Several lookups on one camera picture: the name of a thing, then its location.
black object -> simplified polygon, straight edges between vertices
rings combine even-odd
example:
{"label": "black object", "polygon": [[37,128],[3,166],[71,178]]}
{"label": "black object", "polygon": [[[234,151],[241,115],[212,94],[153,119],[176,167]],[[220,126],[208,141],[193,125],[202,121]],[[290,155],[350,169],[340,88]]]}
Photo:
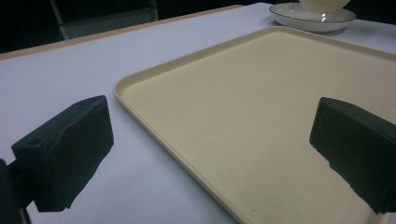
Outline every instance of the black object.
{"label": "black object", "polygon": [[396,212],[396,126],[355,105],[321,98],[309,139],[376,213]]}
{"label": "black object", "polygon": [[[12,210],[15,204],[24,208],[33,200],[39,212],[63,211],[93,177],[113,144],[105,96],[71,105],[12,146],[17,159],[8,166],[8,175],[0,164],[0,177],[9,186],[0,189],[1,194],[10,196],[1,198],[0,204]],[[1,211],[0,220],[6,212]]]}

dark background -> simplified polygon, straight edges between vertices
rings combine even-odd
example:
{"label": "dark background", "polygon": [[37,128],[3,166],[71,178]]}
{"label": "dark background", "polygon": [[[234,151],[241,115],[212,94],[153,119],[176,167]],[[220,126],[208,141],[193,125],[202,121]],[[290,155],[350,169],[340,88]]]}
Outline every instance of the dark background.
{"label": "dark background", "polygon": [[[136,10],[149,6],[142,0],[56,0],[65,22]],[[3,0],[0,6],[0,53],[61,41],[50,0]],[[159,20],[254,0],[158,0]],[[298,0],[266,0],[269,4]],[[351,0],[346,9],[358,19],[396,24],[395,0]]]}

teacup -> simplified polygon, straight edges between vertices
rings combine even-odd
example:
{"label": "teacup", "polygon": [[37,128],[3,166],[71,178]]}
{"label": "teacup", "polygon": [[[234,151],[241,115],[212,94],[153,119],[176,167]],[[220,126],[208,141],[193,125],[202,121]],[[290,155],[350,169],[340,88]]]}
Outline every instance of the teacup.
{"label": "teacup", "polygon": [[299,0],[306,9],[319,13],[333,12],[343,8],[350,0]]}

white table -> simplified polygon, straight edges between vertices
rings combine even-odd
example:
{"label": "white table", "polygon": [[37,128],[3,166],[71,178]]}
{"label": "white table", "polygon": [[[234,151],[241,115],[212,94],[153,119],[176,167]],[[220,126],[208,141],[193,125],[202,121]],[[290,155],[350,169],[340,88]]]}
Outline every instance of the white table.
{"label": "white table", "polygon": [[[62,213],[33,223],[235,223],[123,109],[112,93],[122,77],[220,42],[277,25],[260,3],[0,61],[0,158],[10,146],[85,98],[105,95],[115,145]],[[326,36],[396,53],[396,26],[353,21]]]}

tray rim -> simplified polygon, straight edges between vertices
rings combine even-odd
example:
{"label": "tray rim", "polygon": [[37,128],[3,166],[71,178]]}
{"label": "tray rim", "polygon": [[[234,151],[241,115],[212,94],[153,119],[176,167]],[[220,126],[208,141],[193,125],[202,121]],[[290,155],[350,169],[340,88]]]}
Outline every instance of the tray rim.
{"label": "tray rim", "polygon": [[[361,53],[368,54],[371,56],[375,55],[376,57],[383,58],[385,60],[391,60],[396,63],[396,53],[385,52],[379,49],[371,49],[361,45],[348,43],[342,40],[332,39],[327,36],[312,34],[289,27],[273,26],[273,27],[261,29],[259,31],[247,35],[238,36],[236,38],[209,46],[207,48],[200,49],[195,52],[182,55],[180,57],[176,57],[175,59],[171,59],[164,63],[159,63],[149,68],[142,69],[140,71],[122,77],[116,82],[116,84],[113,87],[113,93],[115,94],[119,103],[124,107],[124,109],[126,109],[133,116],[133,118],[136,119],[138,123],[145,129],[145,131],[147,131],[167,151],[167,153],[169,153],[172,156],[172,158],[174,158],[174,160],[176,160],[177,163],[179,163],[183,167],[183,169],[185,169],[189,173],[189,175],[191,175],[195,179],[195,181],[197,181],[239,223],[248,222],[248,218],[245,217],[240,211],[237,211],[235,207],[231,208],[228,205],[229,203],[227,203],[227,201],[224,199],[224,197],[221,197],[220,192],[216,191],[216,188],[214,188],[214,186],[211,186],[211,184],[205,180],[204,176],[200,175],[198,172],[194,172],[194,169],[187,163],[185,158],[183,158],[177,152],[173,151],[171,149],[172,147],[164,139],[162,139],[161,135],[156,133],[155,130],[152,127],[150,127],[149,124],[138,115],[138,113],[135,113],[135,111],[132,108],[130,108],[126,102],[124,102],[121,95],[122,92],[125,91],[125,88],[127,87],[146,81],[150,78],[160,76],[163,73],[172,71],[176,68],[185,66],[189,63],[193,63],[195,61],[201,60],[204,57],[214,55],[218,52],[222,52],[232,47],[239,46],[243,43],[246,43],[247,41],[251,41],[260,38],[264,35],[270,35],[273,33],[297,35],[299,37],[308,38],[313,41],[326,42],[327,44],[333,45],[335,47],[342,47],[344,49],[359,51]],[[371,213],[368,219],[369,223],[371,223],[373,215],[374,212]],[[378,224],[388,223],[389,215],[390,213],[382,214]]]}

